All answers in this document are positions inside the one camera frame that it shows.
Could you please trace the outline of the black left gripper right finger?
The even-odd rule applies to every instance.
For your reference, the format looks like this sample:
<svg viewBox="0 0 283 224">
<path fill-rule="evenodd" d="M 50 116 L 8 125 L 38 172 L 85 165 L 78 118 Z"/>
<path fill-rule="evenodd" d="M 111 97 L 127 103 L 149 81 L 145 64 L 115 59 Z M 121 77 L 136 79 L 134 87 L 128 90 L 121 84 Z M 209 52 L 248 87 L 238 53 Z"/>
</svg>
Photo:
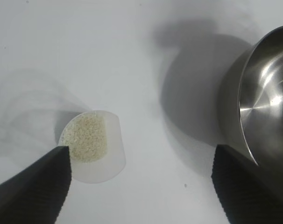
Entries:
<svg viewBox="0 0 283 224">
<path fill-rule="evenodd" d="M 283 224 L 283 176 L 267 172 L 227 145 L 217 145 L 212 182 L 231 224 Z"/>
</svg>

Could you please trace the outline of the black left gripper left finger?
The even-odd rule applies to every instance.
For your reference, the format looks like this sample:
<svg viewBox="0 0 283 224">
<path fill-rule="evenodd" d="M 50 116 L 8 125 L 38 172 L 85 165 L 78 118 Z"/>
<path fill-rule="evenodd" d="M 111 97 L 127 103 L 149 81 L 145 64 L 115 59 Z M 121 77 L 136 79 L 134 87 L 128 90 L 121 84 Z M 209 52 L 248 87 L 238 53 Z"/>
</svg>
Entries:
<svg viewBox="0 0 283 224">
<path fill-rule="evenodd" d="M 0 224 L 54 224 L 70 184 L 69 148 L 56 147 L 0 184 Z"/>
</svg>

